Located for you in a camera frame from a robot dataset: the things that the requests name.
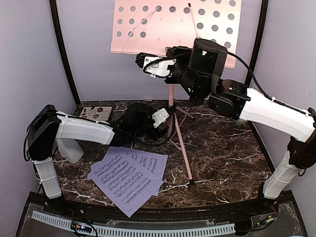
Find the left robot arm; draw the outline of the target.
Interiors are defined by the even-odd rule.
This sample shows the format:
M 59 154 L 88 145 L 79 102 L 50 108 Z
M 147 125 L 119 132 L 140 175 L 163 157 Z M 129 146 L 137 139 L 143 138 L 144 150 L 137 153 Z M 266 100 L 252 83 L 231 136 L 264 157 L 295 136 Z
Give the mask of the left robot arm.
M 76 163 L 83 156 L 79 141 L 112 147 L 139 142 L 139 137 L 144 135 L 156 141 L 167 133 L 160 125 L 171 116 L 166 108 L 154 110 L 147 104 L 134 103 L 119 119 L 108 122 L 75 117 L 46 105 L 27 127 L 24 160 L 33 163 L 44 193 L 51 199 L 50 207 L 57 214 L 66 215 L 70 205 L 61 198 L 63 193 L 52 161 L 54 147 L 58 147 L 62 157 Z

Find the pink folding music stand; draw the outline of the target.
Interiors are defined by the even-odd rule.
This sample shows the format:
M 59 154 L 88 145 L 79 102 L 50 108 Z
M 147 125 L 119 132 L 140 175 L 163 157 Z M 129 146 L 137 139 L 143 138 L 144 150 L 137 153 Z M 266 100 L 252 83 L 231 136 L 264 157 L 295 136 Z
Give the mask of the pink folding music stand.
M 224 68 L 232 68 L 240 9 L 240 1 L 117 0 L 111 52 L 172 59 L 166 56 L 168 47 L 192 48 L 200 38 L 224 46 L 230 53 Z M 168 85 L 169 102 L 173 104 L 177 84 Z

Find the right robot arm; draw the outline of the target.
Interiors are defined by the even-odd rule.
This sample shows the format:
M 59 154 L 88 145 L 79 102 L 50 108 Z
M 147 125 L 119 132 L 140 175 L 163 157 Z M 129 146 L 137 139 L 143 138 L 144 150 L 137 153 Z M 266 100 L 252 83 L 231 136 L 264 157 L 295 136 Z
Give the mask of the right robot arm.
M 175 60 L 169 67 L 175 83 L 182 86 L 193 105 L 206 103 L 218 114 L 238 122 L 256 122 L 290 136 L 287 151 L 252 210 L 263 214 L 301 170 L 316 162 L 316 112 L 302 110 L 269 96 L 262 87 L 250 88 L 222 79 L 228 50 L 213 41 L 197 38 L 193 47 L 174 46 L 166 55 Z

